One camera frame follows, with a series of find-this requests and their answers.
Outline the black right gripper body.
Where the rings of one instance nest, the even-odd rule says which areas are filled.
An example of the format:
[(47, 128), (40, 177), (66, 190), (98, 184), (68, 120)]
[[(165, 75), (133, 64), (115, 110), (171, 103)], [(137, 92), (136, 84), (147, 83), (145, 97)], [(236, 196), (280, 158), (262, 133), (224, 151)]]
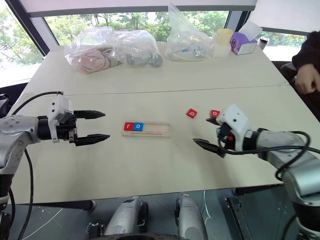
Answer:
[(218, 153), (225, 153), (225, 150), (235, 150), (236, 138), (231, 130), (227, 123), (223, 123), (217, 129)]

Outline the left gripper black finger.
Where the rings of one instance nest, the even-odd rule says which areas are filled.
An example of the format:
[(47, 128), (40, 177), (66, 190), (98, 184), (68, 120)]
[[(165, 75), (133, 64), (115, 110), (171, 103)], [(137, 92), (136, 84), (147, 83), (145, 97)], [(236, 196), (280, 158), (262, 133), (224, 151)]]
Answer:
[(106, 114), (97, 110), (75, 110), (74, 115), (77, 119), (98, 119), (105, 117)]
[(90, 134), (85, 137), (76, 137), (74, 144), (79, 146), (93, 145), (102, 141), (107, 140), (110, 135), (107, 134)]

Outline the person's bare hand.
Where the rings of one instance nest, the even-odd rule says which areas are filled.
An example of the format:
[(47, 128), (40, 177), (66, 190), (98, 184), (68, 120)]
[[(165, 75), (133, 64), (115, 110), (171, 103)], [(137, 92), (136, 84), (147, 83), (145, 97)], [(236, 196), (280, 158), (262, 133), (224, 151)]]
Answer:
[(313, 64), (305, 64), (298, 69), (295, 86), (303, 95), (320, 91), (320, 74)]

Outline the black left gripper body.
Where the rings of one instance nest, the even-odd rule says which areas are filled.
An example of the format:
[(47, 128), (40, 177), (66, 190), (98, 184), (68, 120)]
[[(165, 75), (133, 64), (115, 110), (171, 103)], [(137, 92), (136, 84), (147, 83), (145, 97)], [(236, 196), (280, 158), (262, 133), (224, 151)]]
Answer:
[(73, 113), (59, 113), (56, 117), (56, 133), (58, 140), (69, 141), (69, 143), (77, 143), (77, 118)]

